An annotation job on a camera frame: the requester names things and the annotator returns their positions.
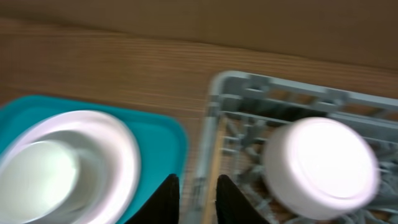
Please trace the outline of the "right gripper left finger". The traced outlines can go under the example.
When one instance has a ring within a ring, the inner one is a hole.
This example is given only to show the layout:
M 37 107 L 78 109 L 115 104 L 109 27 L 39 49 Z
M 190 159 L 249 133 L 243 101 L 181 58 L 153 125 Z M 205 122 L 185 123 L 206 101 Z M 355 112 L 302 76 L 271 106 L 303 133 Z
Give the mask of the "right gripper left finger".
M 179 178 L 170 174 L 126 224 L 178 224 Z

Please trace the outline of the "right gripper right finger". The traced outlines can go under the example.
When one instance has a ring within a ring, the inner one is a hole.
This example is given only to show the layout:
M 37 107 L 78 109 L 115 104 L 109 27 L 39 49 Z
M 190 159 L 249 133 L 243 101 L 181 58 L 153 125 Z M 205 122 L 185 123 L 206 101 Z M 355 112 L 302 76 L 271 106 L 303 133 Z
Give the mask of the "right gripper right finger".
M 218 177 L 215 204 L 218 224 L 269 224 L 227 175 Z

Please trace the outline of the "large white plate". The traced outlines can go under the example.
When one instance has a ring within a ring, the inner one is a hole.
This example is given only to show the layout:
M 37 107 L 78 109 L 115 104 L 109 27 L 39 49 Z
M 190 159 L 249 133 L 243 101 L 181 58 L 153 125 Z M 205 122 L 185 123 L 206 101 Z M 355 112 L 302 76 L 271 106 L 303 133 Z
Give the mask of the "large white plate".
M 78 110 L 47 118 L 20 134 L 5 150 L 1 163 L 48 133 L 78 131 L 101 147 L 108 177 L 98 211 L 89 223 L 113 223 L 129 205 L 139 181 L 141 158 L 128 128 L 117 118 L 99 111 Z

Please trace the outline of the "grey bowl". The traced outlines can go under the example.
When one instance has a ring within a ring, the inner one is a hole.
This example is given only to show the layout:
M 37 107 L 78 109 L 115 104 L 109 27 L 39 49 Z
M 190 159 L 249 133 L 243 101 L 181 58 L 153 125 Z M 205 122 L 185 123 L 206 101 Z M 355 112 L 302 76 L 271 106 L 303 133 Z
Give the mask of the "grey bowl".
M 78 131 L 56 131 L 35 141 L 55 141 L 70 146 L 80 161 L 80 177 L 74 191 L 60 208 L 35 220 L 38 224 L 89 223 L 98 211 L 100 196 L 106 188 L 108 172 L 101 147 Z

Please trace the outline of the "small pink-white bowl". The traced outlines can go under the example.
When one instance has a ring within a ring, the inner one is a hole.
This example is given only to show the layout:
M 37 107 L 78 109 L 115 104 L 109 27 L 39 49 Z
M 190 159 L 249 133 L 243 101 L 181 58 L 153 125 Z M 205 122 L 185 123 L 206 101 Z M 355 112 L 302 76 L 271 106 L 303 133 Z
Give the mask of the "small pink-white bowl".
M 264 182 L 292 213 L 331 220 L 367 205 L 380 171 L 374 151 L 349 126 L 311 117 L 272 132 L 261 154 Z

